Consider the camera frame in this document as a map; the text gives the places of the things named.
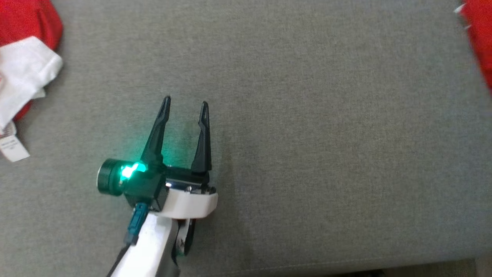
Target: gray cushion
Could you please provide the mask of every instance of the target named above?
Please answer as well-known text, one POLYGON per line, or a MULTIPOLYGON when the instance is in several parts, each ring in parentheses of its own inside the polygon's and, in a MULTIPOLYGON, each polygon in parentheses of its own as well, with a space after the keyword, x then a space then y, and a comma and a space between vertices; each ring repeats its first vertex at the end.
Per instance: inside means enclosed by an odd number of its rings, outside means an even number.
POLYGON ((492 248, 490 95, 454 1, 53 0, 65 66, 0 159, 4 276, 103 276, 131 208, 100 195, 171 95, 165 162, 210 104, 217 210, 183 276, 325 274, 492 248))

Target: cable connector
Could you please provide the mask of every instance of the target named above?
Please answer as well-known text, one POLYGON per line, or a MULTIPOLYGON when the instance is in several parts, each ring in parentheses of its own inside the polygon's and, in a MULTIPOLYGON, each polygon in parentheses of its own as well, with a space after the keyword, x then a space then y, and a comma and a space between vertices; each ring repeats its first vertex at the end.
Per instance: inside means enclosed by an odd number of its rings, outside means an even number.
POLYGON ((124 243, 130 245, 136 245, 138 241, 138 234, 142 225, 144 225, 147 214, 149 213, 149 206, 145 203, 137 203, 135 211, 131 218, 128 230, 126 232, 124 243))

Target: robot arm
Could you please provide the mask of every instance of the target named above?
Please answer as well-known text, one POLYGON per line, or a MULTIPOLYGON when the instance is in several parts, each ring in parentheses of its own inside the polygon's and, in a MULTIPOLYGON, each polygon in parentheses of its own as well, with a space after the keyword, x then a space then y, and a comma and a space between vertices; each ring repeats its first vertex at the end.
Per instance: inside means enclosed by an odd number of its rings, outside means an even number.
POLYGON ((200 136, 191 169, 163 163, 162 143, 171 98, 166 97, 138 162, 106 160, 97 176, 103 194, 125 195, 135 207, 126 246, 108 276, 177 277, 177 255, 191 246, 196 219, 217 206, 218 194, 208 185, 211 165, 208 104, 200 113, 200 136))

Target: green light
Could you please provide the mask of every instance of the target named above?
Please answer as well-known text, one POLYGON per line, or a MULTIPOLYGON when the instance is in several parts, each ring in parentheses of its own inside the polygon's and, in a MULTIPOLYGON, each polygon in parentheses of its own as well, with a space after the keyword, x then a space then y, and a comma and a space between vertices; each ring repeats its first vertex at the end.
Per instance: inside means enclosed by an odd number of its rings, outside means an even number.
POLYGON ((125 166, 122 168, 122 180, 130 179, 135 171, 145 172, 147 167, 141 163, 134 163, 133 166, 125 166))

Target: red fabric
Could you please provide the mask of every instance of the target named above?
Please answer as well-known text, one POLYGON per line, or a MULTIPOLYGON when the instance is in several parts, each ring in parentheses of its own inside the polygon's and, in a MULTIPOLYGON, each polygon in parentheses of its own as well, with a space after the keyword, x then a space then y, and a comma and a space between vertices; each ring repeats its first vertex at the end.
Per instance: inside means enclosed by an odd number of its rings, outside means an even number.
POLYGON ((492 0, 466 0, 461 13, 470 24, 468 36, 492 94, 492 0))
MULTIPOLYGON (((0 46, 35 36, 55 50, 63 25, 49 0, 0 0, 0 46)), ((21 119, 29 110, 27 103, 15 116, 21 119)))

